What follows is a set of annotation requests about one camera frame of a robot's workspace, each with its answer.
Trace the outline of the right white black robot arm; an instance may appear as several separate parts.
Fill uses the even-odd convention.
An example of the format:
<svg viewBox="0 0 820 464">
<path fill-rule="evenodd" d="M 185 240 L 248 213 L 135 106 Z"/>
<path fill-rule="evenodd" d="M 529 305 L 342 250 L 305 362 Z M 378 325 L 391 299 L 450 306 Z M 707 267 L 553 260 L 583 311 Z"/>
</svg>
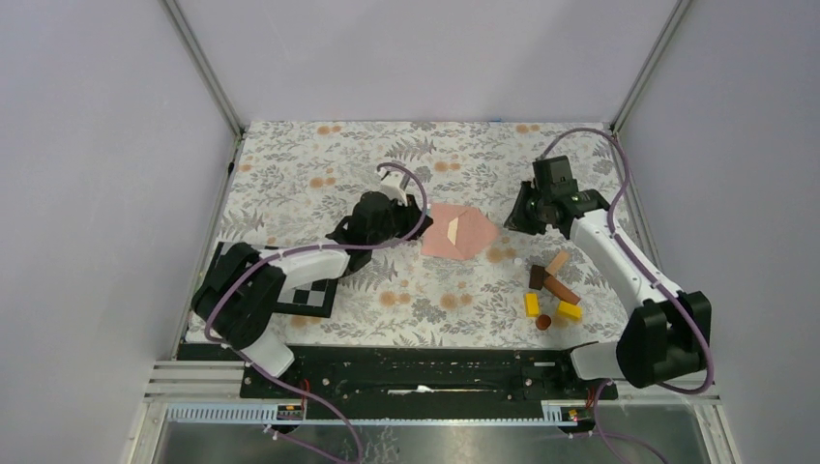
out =
<svg viewBox="0 0 820 464">
<path fill-rule="evenodd" d="M 578 398 L 604 378 L 642 389 L 705 372 L 711 382 L 706 296 L 685 292 L 635 249 L 604 197 L 579 188 L 567 158 L 536 160 L 532 167 L 534 176 L 522 182 L 505 227 L 528 235 L 558 230 L 592 260 L 628 316 L 617 341 L 569 350 L 571 361 L 554 373 L 558 392 Z"/>
</svg>

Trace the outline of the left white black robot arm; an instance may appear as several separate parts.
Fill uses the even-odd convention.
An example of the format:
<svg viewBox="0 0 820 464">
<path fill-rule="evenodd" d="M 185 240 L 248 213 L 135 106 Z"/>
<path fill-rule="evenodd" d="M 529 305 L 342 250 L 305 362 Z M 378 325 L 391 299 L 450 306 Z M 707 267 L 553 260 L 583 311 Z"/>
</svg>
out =
<svg viewBox="0 0 820 464">
<path fill-rule="evenodd" d="M 433 220 L 422 181 L 394 162 L 377 165 L 378 189 L 363 193 L 352 212 L 314 244 L 260 250 L 230 246 L 191 300 L 205 337 L 235 351 L 263 374 L 263 385 L 286 397 L 300 384 L 295 355 L 270 327 L 279 296 L 319 280 L 351 276 L 374 251 L 420 238 Z"/>
</svg>

